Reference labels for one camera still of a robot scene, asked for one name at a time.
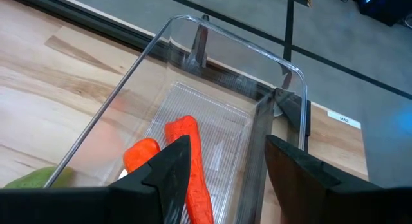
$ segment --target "plastic bin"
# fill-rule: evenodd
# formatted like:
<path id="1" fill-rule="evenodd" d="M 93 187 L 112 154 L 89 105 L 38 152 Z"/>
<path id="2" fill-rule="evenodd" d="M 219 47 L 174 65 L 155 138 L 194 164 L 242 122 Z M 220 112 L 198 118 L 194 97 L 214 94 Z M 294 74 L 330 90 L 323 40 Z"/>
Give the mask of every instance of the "plastic bin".
<path id="1" fill-rule="evenodd" d="M 110 184 L 124 169 L 127 148 L 146 136 L 165 147 L 164 124 L 192 115 L 200 127 L 215 223 L 233 222 L 252 209 L 254 202 L 248 199 L 258 197 L 254 188 L 259 187 L 257 177 L 265 174 L 262 143 L 274 117 L 274 89 L 285 88 L 285 83 L 301 97 L 297 147 L 302 149 L 303 74 L 207 17 L 173 17 L 124 75 L 46 186 L 66 166 L 76 172 L 73 187 Z M 182 220 L 188 222 L 186 212 Z"/>

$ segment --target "white label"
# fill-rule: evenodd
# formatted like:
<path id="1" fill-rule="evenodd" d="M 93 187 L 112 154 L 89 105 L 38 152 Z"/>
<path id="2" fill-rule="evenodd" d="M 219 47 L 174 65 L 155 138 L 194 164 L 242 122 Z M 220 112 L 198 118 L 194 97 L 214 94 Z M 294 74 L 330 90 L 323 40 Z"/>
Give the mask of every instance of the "white label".
<path id="1" fill-rule="evenodd" d="M 358 122 L 356 120 L 353 120 L 351 118 L 348 118 L 348 117 L 346 117 L 344 115 L 341 115 L 339 113 L 336 113 L 334 111 L 328 111 L 328 116 L 331 117 L 331 118 L 334 118 L 336 120 L 339 120 L 341 122 L 344 122 L 345 124 L 349 124 L 352 127 L 356 127 L 357 129 L 361 128 L 361 123 L 360 122 Z"/>

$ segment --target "wooden surface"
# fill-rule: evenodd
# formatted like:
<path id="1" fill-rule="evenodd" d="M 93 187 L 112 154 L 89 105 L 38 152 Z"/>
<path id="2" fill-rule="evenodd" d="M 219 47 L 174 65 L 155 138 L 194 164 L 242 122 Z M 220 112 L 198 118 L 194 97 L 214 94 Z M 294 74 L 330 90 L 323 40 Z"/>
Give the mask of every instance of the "wooden surface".
<path id="1" fill-rule="evenodd" d="M 139 53 L 15 1 L 0 0 L 0 14 L 2 187 L 34 169 L 59 163 Z M 118 176 L 119 156 L 144 135 L 173 81 L 253 113 L 253 102 L 247 98 L 194 80 L 162 62 L 148 59 L 140 69 L 73 159 L 71 166 L 86 175 L 80 175 L 83 183 L 110 182 Z M 273 134 L 286 138 L 286 120 L 277 118 L 273 125 Z M 317 105 L 312 105 L 309 150 L 368 178 L 360 129 L 329 118 Z M 268 179 L 263 202 L 262 223 L 277 222 L 280 208 Z"/>

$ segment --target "green object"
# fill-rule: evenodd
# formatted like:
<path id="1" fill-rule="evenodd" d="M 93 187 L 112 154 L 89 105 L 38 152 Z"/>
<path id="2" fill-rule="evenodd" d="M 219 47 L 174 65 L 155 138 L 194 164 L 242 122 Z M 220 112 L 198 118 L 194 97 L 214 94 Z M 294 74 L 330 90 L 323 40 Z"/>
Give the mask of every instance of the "green object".
<path id="1" fill-rule="evenodd" d="M 56 167 L 45 167 L 20 177 L 5 186 L 5 189 L 43 188 L 49 177 L 56 170 Z M 67 187 L 73 178 L 74 170 L 65 167 L 55 180 L 52 187 Z"/>

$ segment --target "orange carrot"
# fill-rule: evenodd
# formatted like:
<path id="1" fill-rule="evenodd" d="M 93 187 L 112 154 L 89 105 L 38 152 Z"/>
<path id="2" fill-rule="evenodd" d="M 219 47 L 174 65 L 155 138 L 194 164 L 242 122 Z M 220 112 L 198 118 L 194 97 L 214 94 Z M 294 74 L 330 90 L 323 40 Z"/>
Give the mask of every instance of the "orange carrot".
<path id="1" fill-rule="evenodd" d="M 123 154 L 123 164 L 127 173 L 131 173 L 145 164 L 148 160 L 160 152 L 160 147 L 156 140 L 144 138 L 134 144 Z"/>
<path id="2" fill-rule="evenodd" d="M 196 119 L 192 116 L 188 115 L 165 125 L 168 144 L 183 135 L 189 135 L 191 139 L 191 177 L 186 195 L 189 218 L 192 224 L 213 224 L 211 196 L 207 190 L 201 162 L 200 134 Z"/>

